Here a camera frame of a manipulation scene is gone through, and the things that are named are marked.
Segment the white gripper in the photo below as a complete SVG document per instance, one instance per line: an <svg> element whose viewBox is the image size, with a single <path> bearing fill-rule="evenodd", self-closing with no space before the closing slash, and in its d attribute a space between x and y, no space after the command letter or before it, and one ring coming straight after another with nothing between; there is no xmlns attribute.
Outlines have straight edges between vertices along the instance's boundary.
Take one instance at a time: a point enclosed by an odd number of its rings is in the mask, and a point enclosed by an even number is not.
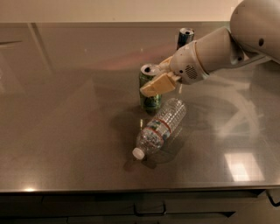
<svg viewBox="0 0 280 224"><path fill-rule="evenodd" d="M140 88L140 92L146 97L173 91L180 77L186 85L192 85L208 78L208 73L200 63L195 41L180 47L173 56L164 59L158 66L161 70L171 69L173 73L161 73L144 84Z"/></svg>

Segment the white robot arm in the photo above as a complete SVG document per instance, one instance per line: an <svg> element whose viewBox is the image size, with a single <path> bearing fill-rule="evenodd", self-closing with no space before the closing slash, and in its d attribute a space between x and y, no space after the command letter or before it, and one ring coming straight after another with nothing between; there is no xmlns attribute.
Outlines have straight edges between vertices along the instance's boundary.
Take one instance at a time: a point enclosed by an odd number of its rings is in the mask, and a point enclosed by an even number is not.
<svg viewBox="0 0 280 224"><path fill-rule="evenodd" d="M211 73L267 57L280 61L280 0L243 0L229 27L180 47L159 64L162 72L140 88L147 96L171 92L176 81L192 85Z"/></svg>

